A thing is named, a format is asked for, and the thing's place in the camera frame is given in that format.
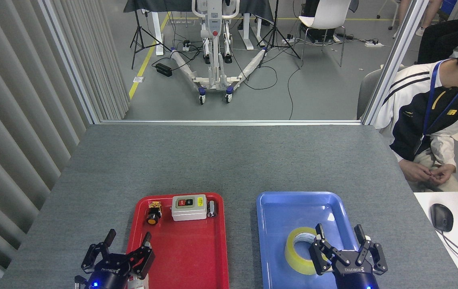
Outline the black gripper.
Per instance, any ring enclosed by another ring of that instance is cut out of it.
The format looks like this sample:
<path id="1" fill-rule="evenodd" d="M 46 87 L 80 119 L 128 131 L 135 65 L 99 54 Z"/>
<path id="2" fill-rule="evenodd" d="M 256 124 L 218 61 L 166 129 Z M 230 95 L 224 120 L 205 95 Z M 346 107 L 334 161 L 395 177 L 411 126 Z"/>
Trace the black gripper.
<path id="1" fill-rule="evenodd" d="M 116 234 L 115 229 L 110 229 L 103 242 L 90 245 L 86 251 L 81 269 L 91 274 L 86 282 L 88 289 L 125 289 L 130 274 L 144 279 L 149 273 L 155 259 L 150 243 L 152 234 L 146 232 L 141 245 L 127 254 L 127 260 L 109 261 L 108 248 Z M 108 261 L 100 261 L 95 265 L 98 254 L 102 255 L 103 260 Z"/>
<path id="2" fill-rule="evenodd" d="M 374 243 L 367 238 L 362 225 L 354 227 L 356 238 L 360 244 L 358 257 L 345 265 L 338 260 L 339 249 L 332 246 L 325 238 L 323 227 L 317 224 L 316 235 L 309 247 L 309 254 L 317 275 L 323 275 L 327 271 L 334 275 L 338 289 L 378 289 L 378 282 L 374 274 L 382 275 L 388 271 L 388 265 L 384 256 L 382 245 Z M 368 253 L 372 255 L 374 265 L 366 259 Z"/>

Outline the person's right hand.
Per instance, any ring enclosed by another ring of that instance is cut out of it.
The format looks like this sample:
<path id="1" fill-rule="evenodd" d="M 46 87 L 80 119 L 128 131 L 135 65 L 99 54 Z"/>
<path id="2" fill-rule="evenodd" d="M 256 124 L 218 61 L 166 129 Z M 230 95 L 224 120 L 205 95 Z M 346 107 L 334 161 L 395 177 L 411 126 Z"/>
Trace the person's right hand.
<path id="1" fill-rule="evenodd" d="M 433 179 L 433 173 L 426 166 L 402 159 L 398 162 L 400 169 L 407 181 L 426 182 Z"/>

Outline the person's left hand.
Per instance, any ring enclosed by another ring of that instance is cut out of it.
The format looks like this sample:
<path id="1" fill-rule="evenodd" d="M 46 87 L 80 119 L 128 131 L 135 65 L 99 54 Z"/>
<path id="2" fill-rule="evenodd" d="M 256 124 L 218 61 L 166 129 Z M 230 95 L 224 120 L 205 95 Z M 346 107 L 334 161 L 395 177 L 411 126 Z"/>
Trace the person's left hand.
<path id="1" fill-rule="evenodd" d="M 435 169 L 431 169 L 429 181 L 435 185 L 446 183 L 450 177 L 456 172 L 456 166 L 446 163 Z"/>

